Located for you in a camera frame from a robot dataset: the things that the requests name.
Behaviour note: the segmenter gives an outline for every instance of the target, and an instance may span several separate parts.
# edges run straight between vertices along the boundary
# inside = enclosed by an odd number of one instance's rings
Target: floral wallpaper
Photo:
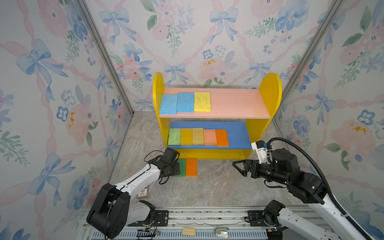
[[[270,72],[285,86],[332,0],[86,3],[133,110],[154,111],[156,72],[166,87],[258,88]]]
[[[76,239],[129,114],[71,0],[2,1],[0,22],[0,240]]]
[[[286,139],[309,153],[343,207],[376,239],[384,239],[383,8],[383,0],[344,3],[276,116]]]

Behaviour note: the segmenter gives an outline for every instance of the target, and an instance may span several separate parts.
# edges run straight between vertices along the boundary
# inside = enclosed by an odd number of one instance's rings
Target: sponge
[[[180,128],[170,128],[168,145],[180,145]]]
[[[204,145],[204,128],[192,128],[192,145]]]
[[[204,145],[206,146],[217,145],[215,129],[204,129]]]
[[[180,165],[180,174],[173,177],[185,177],[185,159],[179,159],[177,162]]]
[[[226,129],[216,129],[216,139],[218,147],[229,147],[228,135]]]
[[[185,159],[185,175],[187,177],[196,177],[197,176],[197,158],[187,158]]]
[[[192,145],[192,128],[182,128],[181,129],[180,145],[181,146]]]
[[[211,98],[209,92],[195,92],[195,112],[210,112]]]
[[[163,94],[160,114],[176,114],[178,94]]]
[[[179,93],[177,99],[177,112],[178,113],[193,113],[194,111],[194,93]]]

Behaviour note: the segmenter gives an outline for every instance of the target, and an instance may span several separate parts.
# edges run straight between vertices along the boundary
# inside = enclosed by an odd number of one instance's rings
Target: wire
[[[180,157],[180,153],[178,152],[177,153],[177,159],[175,160],[175,162],[177,162],[179,160],[179,157]],[[171,167],[172,167],[172,171],[167,176],[161,177],[160,182],[159,182],[160,185],[166,184],[168,182],[169,177],[171,176],[171,174],[175,170],[175,166],[173,166],[173,162],[171,163]],[[163,181],[163,177],[167,177],[167,180],[165,182],[161,182],[161,181]]]
[[[111,202],[111,205],[109,206],[109,210],[108,210],[108,213],[107,213],[107,218],[105,220],[105,228],[104,230],[107,231],[107,222],[108,222],[108,216],[109,216],[109,212],[111,211],[111,208],[112,208],[112,204],[113,204],[113,201],[115,201],[115,198],[116,196],[118,195],[118,193],[123,189],[125,188],[126,185],[124,185],[122,188],[120,188],[120,190],[118,192],[115,193],[115,196],[113,197],[113,200]],[[108,240],[109,238],[104,234],[104,239],[105,240]]]
[[[148,157],[148,155],[150,155],[150,154],[153,153],[153,152],[162,152],[162,153],[164,153],[163,151],[160,151],[160,150],[153,150],[152,152],[148,153],[148,154],[145,156],[145,158],[143,159],[143,161],[146,162],[146,163],[148,163],[147,161],[145,161],[145,159]]]
[[[156,228],[155,228],[155,232],[154,232],[154,235],[152,235],[151,237],[151,240],[153,239],[154,236],[156,236],[156,230],[157,230],[157,226],[158,226],[158,222],[157,222],[157,218],[156,218]]]
[[[256,222],[256,221],[263,221],[263,219],[258,219],[258,218],[254,218],[252,216],[247,216],[247,217],[244,217],[244,221],[246,221],[247,223],[252,223],[252,222]]]
[[[272,181],[268,181],[268,180],[264,180],[264,184],[267,186],[267,187],[269,187],[269,188],[287,188],[287,186],[285,186],[285,187],[282,187],[282,186],[268,186],[267,184],[266,184],[266,182],[272,182]]]
[[[268,149],[272,149],[272,146],[271,146],[271,142],[275,141],[275,140],[279,140],[279,141],[283,141],[283,142],[286,142],[288,143],[289,145],[291,145],[292,147],[296,148],[299,152],[301,152],[301,154],[304,155],[304,157],[306,157],[308,159],[308,161],[312,164],[312,166],[316,169],[316,172],[319,174],[320,176],[320,179],[321,181],[323,182],[324,186],[325,186],[325,190],[329,196],[329,198],[331,199],[332,203],[335,205],[335,207],[341,212],[342,215],[346,216],[348,215],[348,213],[344,210],[344,208],[337,202],[337,200],[335,199],[334,195],[332,194],[332,190],[328,184],[328,181],[327,179],[325,178],[323,172],[321,171],[321,169],[319,168],[319,166],[316,164],[316,162],[311,158],[311,156],[308,155],[308,153],[306,153],[301,147],[297,146],[296,144],[294,144],[293,142],[285,139],[285,138],[282,138],[282,137],[273,137],[271,138],[269,141],[268,141],[268,144],[266,146],[267,150]],[[270,162],[270,157],[269,155],[267,155],[267,159],[268,161]],[[370,238],[370,236],[350,217],[350,216],[346,216],[346,219],[357,229],[357,231],[359,231],[361,233],[361,235],[364,236],[365,239],[367,240],[372,240],[372,238]]]

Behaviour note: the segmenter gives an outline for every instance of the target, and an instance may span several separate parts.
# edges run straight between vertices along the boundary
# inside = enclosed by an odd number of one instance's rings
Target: orange sponge
[[[204,129],[204,145],[205,146],[216,146],[216,131],[214,129]]]
[[[185,176],[196,177],[197,176],[197,158],[185,159]]]
[[[229,147],[228,135],[226,129],[216,129],[216,139],[218,147]]]

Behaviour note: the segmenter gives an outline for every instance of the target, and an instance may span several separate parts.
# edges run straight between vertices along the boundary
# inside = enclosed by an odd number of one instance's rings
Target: wooden block
[[[185,159],[185,176],[186,177],[197,176],[197,158]]]
[[[196,229],[191,227],[183,227],[183,235],[195,236]]]
[[[218,147],[229,147],[226,129],[216,129],[216,139]]]
[[[205,146],[216,146],[216,131],[214,129],[204,129],[204,145]]]
[[[204,128],[192,128],[192,145],[204,145]]]
[[[180,134],[180,145],[191,146],[192,145],[192,128],[182,128]]]

